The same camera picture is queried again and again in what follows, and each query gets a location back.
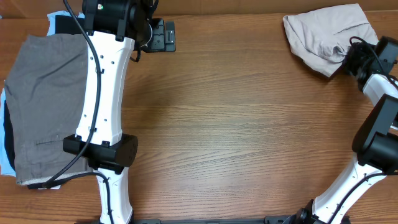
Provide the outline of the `beige shorts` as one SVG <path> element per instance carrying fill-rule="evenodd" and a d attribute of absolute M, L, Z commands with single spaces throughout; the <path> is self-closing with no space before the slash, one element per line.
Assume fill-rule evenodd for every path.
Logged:
<path fill-rule="evenodd" d="M 357 3 L 286 15 L 282 20 L 291 52 L 327 78 L 342 66 L 352 36 L 369 44 L 378 43 L 374 29 Z"/>

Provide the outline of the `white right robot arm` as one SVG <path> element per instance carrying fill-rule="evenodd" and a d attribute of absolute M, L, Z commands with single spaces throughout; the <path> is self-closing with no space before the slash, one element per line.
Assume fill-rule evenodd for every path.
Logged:
<path fill-rule="evenodd" d="M 374 108 L 358 129 L 353 158 L 321 195 L 312 199 L 283 223 L 349 223 L 347 211 L 374 184 L 397 175 L 397 78 L 390 75 L 397 64 L 397 40 L 383 36 L 375 45 L 352 36 L 343 65 L 354 76 L 359 90 Z"/>

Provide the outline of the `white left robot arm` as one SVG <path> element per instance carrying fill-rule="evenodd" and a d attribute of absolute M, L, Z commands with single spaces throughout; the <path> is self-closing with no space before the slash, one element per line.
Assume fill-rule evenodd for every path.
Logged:
<path fill-rule="evenodd" d="M 63 150 L 85 158 L 98 181 L 99 223 L 133 223 L 128 172 L 138 147 L 124 134 L 121 105 L 129 62 L 141 53 L 174 52 L 173 22 L 154 18 L 158 1 L 83 1 L 84 22 L 77 26 L 88 44 L 85 99 L 75 134 Z"/>

